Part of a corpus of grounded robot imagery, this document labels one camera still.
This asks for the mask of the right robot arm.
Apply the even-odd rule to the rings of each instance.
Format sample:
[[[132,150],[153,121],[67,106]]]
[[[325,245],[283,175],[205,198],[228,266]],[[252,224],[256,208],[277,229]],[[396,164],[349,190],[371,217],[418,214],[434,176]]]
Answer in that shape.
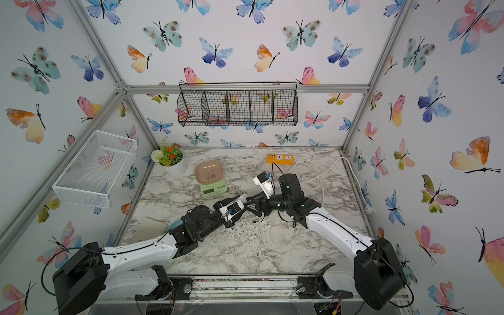
[[[261,192],[242,195],[236,200],[238,211],[250,211],[260,216],[272,211],[284,212],[291,224],[300,224],[316,232],[334,245],[352,263],[353,273],[340,276],[330,263],[314,276],[314,289],[304,289],[299,295],[315,293],[322,298],[337,298],[341,293],[356,293],[369,307],[380,311],[408,283],[398,256],[389,241],[367,237],[332,216],[321,203],[305,196],[295,174],[280,176],[280,193],[273,187],[272,176],[261,173],[254,178]]]

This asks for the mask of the green electronic kitchen scale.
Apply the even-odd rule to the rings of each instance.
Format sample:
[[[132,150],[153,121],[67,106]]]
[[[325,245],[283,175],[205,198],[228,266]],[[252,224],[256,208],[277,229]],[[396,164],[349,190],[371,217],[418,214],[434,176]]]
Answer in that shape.
[[[211,199],[223,195],[227,192],[227,184],[224,178],[212,183],[200,184],[200,191],[203,199]]]

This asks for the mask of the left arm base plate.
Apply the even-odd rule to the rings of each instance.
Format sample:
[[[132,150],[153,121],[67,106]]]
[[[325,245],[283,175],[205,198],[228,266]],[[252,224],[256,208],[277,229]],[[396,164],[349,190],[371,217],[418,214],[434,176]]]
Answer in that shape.
[[[162,280],[154,290],[147,295],[135,295],[136,301],[188,301],[194,284],[193,278],[169,278]]]

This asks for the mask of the pink bowl on scale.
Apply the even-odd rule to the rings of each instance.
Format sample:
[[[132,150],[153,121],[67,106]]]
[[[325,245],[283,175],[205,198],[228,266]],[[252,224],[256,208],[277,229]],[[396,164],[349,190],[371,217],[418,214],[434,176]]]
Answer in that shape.
[[[203,185],[220,181],[224,177],[223,165],[219,160],[211,160],[195,167],[196,180]]]

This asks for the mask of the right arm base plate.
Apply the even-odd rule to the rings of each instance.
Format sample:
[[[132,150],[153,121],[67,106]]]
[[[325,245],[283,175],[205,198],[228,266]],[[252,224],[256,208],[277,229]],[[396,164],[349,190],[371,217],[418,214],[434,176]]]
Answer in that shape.
[[[332,290],[323,278],[300,276],[297,278],[295,294],[300,299],[352,299],[353,293],[344,290]]]

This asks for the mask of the aluminium front rail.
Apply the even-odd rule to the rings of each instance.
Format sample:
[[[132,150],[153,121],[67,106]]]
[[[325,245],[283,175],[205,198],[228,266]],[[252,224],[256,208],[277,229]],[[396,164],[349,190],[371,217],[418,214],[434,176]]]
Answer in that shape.
[[[297,278],[300,276],[321,277],[330,289],[352,292],[353,297],[359,296],[370,307],[377,310],[383,308],[404,287],[404,283],[397,276],[367,281],[364,278],[355,278],[348,273],[332,272],[330,270],[327,270],[324,274],[253,275],[228,278],[209,276],[202,278],[167,275],[161,269],[153,270],[151,273],[127,272],[111,280],[96,280],[89,285],[71,289],[68,293],[70,298],[78,305],[88,308],[100,300],[135,298],[135,295],[147,295],[162,280],[181,277],[194,279],[190,299],[207,299],[209,296],[217,295],[249,296],[256,299],[299,298],[295,294],[295,287],[297,286]]]

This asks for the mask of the potted plant white pot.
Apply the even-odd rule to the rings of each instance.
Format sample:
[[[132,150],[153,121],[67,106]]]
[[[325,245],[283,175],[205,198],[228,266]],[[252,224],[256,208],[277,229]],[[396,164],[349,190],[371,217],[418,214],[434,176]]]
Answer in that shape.
[[[186,160],[181,146],[169,142],[168,137],[163,138],[160,147],[154,150],[150,157],[156,164],[164,167],[171,176],[182,176],[186,171]]]

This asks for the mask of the beige leaf pattern mat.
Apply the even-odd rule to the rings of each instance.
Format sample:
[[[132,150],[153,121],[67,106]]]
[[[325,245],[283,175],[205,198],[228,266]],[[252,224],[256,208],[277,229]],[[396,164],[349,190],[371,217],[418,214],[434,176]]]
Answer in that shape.
[[[130,243],[134,244],[161,236],[166,232],[167,228],[168,225],[164,222],[144,217],[130,239]]]

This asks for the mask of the white mesh wall basket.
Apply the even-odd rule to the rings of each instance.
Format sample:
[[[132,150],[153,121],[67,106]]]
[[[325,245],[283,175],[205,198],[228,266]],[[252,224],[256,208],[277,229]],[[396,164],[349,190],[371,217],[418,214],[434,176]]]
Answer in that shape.
[[[95,130],[52,185],[62,203],[109,209],[136,156],[138,141]]]

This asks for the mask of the orange power strip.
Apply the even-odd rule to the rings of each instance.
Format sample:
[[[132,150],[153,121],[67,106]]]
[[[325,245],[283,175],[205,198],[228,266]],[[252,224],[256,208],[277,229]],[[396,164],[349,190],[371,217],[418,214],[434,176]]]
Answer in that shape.
[[[292,155],[285,154],[267,154],[266,162],[268,164],[293,165],[294,157]]]

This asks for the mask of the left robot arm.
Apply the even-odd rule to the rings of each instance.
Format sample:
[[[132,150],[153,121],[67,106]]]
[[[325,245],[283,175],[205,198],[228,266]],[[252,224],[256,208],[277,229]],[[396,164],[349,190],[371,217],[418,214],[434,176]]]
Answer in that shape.
[[[239,214],[245,195],[226,198],[211,211],[189,210],[161,236],[118,247],[86,244],[53,275],[59,314],[79,314],[97,301],[133,297],[136,301],[173,299],[175,285],[164,264],[182,257]]]

